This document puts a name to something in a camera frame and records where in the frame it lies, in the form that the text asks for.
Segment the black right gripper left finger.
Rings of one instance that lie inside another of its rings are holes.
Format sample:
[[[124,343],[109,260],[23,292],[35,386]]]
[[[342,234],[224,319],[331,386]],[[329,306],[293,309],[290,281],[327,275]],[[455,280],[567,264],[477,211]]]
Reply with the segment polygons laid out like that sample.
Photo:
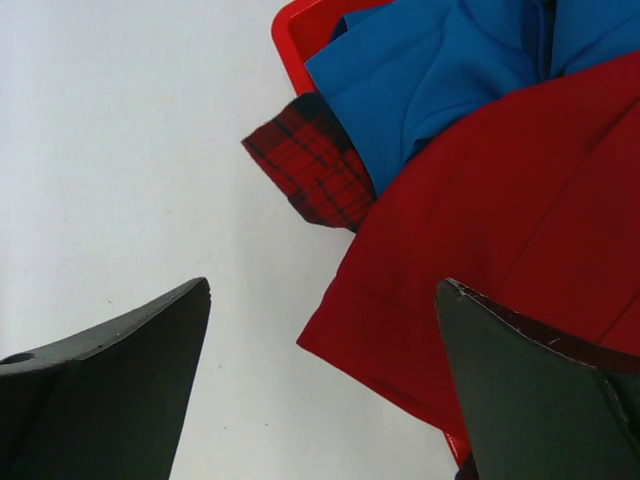
[[[2,478],[169,478],[210,308],[208,281],[194,278],[2,359]]]

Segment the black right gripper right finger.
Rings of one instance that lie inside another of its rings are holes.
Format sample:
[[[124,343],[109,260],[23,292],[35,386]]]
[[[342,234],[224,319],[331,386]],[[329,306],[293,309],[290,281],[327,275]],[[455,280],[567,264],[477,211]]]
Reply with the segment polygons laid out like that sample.
[[[439,282],[441,337],[482,479],[636,479],[639,359]]]

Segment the red pleated skirt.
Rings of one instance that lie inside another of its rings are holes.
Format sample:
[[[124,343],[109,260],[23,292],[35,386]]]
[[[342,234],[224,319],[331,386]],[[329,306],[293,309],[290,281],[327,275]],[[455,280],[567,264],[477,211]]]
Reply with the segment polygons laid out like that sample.
[[[493,102],[374,203],[298,343],[467,436],[434,307],[454,278],[514,311],[639,351],[639,56]]]

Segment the red black plaid skirt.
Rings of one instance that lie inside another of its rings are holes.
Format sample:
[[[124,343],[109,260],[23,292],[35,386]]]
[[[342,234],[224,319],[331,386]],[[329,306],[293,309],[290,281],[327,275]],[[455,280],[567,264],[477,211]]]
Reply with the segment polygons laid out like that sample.
[[[325,99],[294,99],[242,146],[308,223],[356,232],[377,195],[370,176]]]

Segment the blue skirt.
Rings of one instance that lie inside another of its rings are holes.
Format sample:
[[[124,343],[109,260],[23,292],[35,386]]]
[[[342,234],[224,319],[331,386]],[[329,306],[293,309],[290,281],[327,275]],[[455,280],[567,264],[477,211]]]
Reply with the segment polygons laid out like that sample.
[[[394,1],[347,14],[306,68],[374,189],[507,94],[639,47],[628,1]]]

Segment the red plastic bin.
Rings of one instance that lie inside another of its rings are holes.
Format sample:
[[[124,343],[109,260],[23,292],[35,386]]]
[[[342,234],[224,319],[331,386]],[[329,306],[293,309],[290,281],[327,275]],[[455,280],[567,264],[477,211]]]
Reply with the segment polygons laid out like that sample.
[[[383,0],[295,0],[275,16],[271,35],[296,94],[315,89],[305,62],[330,41],[348,13],[388,4]]]

